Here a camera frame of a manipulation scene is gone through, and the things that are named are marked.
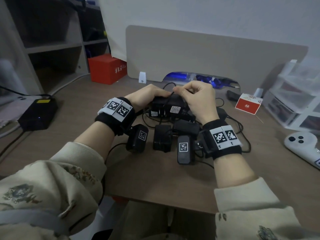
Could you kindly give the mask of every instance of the beige jacket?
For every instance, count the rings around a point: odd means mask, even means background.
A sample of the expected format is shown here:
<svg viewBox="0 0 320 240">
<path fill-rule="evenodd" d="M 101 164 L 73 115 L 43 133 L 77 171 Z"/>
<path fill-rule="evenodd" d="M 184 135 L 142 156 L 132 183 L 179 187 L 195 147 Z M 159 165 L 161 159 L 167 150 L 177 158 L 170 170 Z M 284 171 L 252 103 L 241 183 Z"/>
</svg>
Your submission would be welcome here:
<svg viewBox="0 0 320 240">
<path fill-rule="evenodd" d="M 94 220 L 105 171 L 103 158 L 96 151 L 68 142 L 50 160 L 36 161 L 0 181 L 0 213 L 13 209 L 46 211 L 55 215 L 70 235 L 75 234 Z M 214 193 L 220 212 L 216 214 L 217 239 L 319 239 L 303 231 L 293 208 L 282 205 L 262 178 L 215 189 Z M 0 239 L 68 239 L 35 225 L 4 224 L 0 214 Z M 170 234 L 166 239 L 181 238 Z"/>
</svg>

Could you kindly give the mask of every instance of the wall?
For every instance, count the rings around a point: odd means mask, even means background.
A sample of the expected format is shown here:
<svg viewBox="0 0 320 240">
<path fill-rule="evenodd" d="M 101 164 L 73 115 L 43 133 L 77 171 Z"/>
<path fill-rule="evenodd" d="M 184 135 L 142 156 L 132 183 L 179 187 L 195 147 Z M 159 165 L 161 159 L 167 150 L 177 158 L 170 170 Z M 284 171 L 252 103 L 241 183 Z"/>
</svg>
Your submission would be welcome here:
<svg viewBox="0 0 320 240">
<path fill-rule="evenodd" d="M 126 27 L 133 24 L 307 45 L 307 62 L 320 64 L 320 0 L 99 2 L 112 56 L 122 60 L 126 60 Z"/>
</svg>

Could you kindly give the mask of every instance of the sleeve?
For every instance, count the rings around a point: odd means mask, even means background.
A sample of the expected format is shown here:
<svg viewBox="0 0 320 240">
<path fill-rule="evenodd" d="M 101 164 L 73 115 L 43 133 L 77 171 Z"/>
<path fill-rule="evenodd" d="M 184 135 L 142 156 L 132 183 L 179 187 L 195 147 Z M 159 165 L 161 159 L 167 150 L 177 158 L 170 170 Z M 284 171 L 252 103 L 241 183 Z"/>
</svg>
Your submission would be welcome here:
<svg viewBox="0 0 320 240">
<path fill-rule="evenodd" d="M 303 239 L 294 210 L 282 204 L 263 178 L 214 190 L 217 239 Z"/>
<path fill-rule="evenodd" d="M 55 210 L 75 234 L 94 220 L 105 171 L 96 151 L 68 142 L 50 160 L 36 161 L 1 180 L 0 210 Z"/>
</svg>

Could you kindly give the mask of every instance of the beige panel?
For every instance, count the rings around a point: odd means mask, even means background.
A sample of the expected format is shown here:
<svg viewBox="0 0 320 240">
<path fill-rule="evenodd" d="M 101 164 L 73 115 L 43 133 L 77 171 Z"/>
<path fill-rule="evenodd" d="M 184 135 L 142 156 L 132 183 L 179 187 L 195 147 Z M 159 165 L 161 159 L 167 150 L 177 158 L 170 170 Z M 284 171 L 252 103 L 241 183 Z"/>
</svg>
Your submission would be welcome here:
<svg viewBox="0 0 320 240">
<path fill-rule="evenodd" d="M 134 25 L 126 29 L 126 46 L 132 78 L 146 72 L 147 80 L 162 81 L 177 71 L 226 76 L 250 94 L 270 87 L 282 64 L 308 52 L 302 45 Z"/>
</svg>

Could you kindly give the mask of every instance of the game controller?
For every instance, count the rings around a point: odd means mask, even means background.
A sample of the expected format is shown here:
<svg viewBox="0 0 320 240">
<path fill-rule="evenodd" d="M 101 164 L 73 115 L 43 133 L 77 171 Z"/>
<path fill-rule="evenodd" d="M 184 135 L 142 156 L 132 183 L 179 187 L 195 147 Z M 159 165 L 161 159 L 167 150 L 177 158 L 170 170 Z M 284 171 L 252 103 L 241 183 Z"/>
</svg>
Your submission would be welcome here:
<svg viewBox="0 0 320 240">
<path fill-rule="evenodd" d="M 320 169 L 320 151 L 316 148 L 317 137 L 305 131 L 295 132 L 287 136 L 284 145 L 293 153 Z"/>
</svg>

